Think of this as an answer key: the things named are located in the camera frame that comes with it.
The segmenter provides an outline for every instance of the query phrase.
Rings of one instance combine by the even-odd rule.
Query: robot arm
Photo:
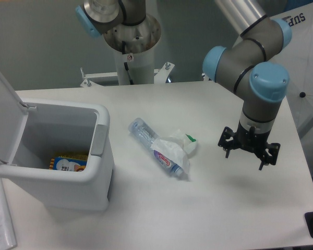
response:
[[[238,129],[226,127],[218,145],[226,151],[241,148],[263,165],[276,164],[280,144],[267,139],[289,82],[288,72],[270,62],[291,40],[283,20],[271,20],[255,0],[215,0],[243,39],[234,48],[213,48],[203,62],[204,73],[244,100]]]
[[[136,26],[146,18],[145,0],[85,0],[76,8],[85,30],[92,36],[104,34],[119,24]]]

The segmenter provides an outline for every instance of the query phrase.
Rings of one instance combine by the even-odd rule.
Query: trash bin lid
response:
[[[11,164],[26,126],[28,112],[0,73],[0,164]]]

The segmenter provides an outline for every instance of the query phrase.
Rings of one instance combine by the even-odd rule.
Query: bottle cap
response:
[[[176,171],[175,174],[180,177],[183,174],[183,169],[181,167],[179,167]]]

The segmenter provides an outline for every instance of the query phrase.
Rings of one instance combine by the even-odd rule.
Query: metal bracket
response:
[[[166,62],[161,69],[154,70],[154,84],[162,84],[162,83],[171,83],[172,79],[170,78],[170,73],[174,69],[175,65]],[[96,73],[96,74],[85,74],[83,69],[80,68],[82,80],[81,87],[92,87],[94,85],[98,85],[95,82],[104,82],[103,86],[107,86],[106,82],[116,81],[118,78],[117,72],[109,72],[109,73]]]
[[[87,87],[91,87],[92,84],[90,83],[90,80],[88,77],[86,77],[84,71],[83,71],[83,68],[80,68],[80,71],[81,71],[81,77],[82,77],[82,80],[83,80],[83,84],[86,84]]]
[[[24,102],[22,102],[22,101],[20,101],[19,104],[20,104],[23,108],[26,108],[28,111],[35,111],[35,110],[37,110],[37,106],[30,106],[29,104],[24,103]]]

